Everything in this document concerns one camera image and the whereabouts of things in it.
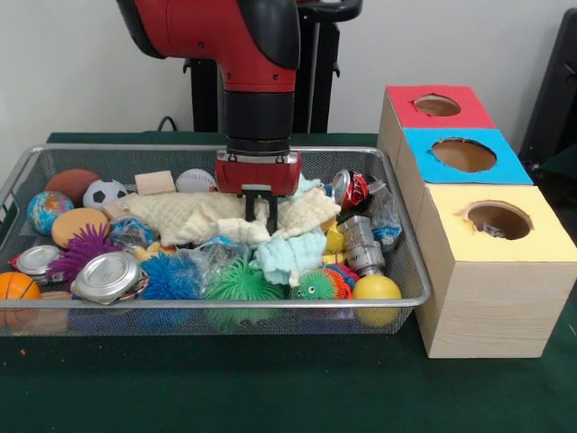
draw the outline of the shape sorter box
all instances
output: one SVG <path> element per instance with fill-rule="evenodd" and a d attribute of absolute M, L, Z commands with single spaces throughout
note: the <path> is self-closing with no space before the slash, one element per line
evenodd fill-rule
<path fill-rule="evenodd" d="M 481 101 L 463 86 L 387 86 L 380 119 L 379 149 L 397 168 L 404 128 L 495 129 Z"/>
<path fill-rule="evenodd" d="M 577 249 L 539 188 L 427 185 L 420 214 L 428 355 L 539 357 L 577 278 Z"/>
<path fill-rule="evenodd" d="M 404 130 L 397 180 L 414 228 L 426 183 L 532 185 L 497 129 Z"/>

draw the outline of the light blue cloth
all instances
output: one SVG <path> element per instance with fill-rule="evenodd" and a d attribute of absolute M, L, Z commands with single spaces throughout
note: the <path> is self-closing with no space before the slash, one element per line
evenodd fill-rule
<path fill-rule="evenodd" d="M 293 271 L 302 275 L 321 266 L 325 248 L 325 234 L 317 228 L 289 239 L 274 236 L 257 247 L 254 259 L 268 281 L 289 284 Z"/>
<path fill-rule="evenodd" d="M 306 180 L 305 177 L 303 176 L 303 173 L 300 173 L 298 178 L 297 191 L 290 197 L 281 198 L 279 200 L 279 203 L 282 203 L 283 201 L 286 200 L 296 200 L 297 198 L 303 197 L 303 195 L 312 188 L 320 188 L 322 186 L 323 182 L 321 182 L 320 179 Z"/>

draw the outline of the soccer ball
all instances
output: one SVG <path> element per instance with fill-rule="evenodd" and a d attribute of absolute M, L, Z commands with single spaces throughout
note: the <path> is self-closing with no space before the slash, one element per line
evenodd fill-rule
<path fill-rule="evenodd" d="M 126 188 L 117 180 L 96 180 L 88 187 L 82 203 L 84 207 L 100 210 L 104 205 L 116 201 L 126 194 Z"/>

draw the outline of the metal part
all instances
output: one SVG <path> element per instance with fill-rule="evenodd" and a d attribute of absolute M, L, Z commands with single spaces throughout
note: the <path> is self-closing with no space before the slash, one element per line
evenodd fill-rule
<path fill-rule="evenodd" d="M 337 227 L 344 236 L 346 261 L 349 267 L 362 277 L 382 275 L 386 265 L 371 230 L 371 219 L 366 216 L 353 216 Z"/>
<path fill-rule="evenodd" d="M 351 269 L 361 277 L 383 274 L 382 269 L 386 263 L 377 241 L 347 249 L 345 257 Z"/>
<path fill-rule="evenodd" d="M 344 236 L 347 249 L 357 245 L 372 244 L 375 240 L 371 229 L 371 219 L 366 216 L 353 216 L 337 227 Z"/>
<path fill-rule="evenodd" d="M 142 277 L 130 253 L 106 253 L 91 260 L 72 282 L 72 293 L 108 305 L 119 299 Z"/>
<path fill-rule="evenodd" d="M 24 251 L 16 262 L 16 269 L 25 273 L 36 281 L 39 285 L 46 285 L 50 282 L 61 282 L 61 276 L 55 275 L 48 278 L 46 275 L 50 269 L 50 264 L 58 259 L 60 250 L 52 245 L 34 246 Z"/>

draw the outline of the yellow ball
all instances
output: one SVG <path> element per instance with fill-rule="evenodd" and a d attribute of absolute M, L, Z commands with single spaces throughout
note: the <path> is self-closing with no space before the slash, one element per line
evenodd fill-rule
<path fill-rule="evenodd" d="M 369 275 L 357 281 L 354 299 L 401 299 L 398 285 L 382 275 Z M 357 319 L 366 327 L 385 327 L 398 317 L 398 308 L 356 309 Z"/>

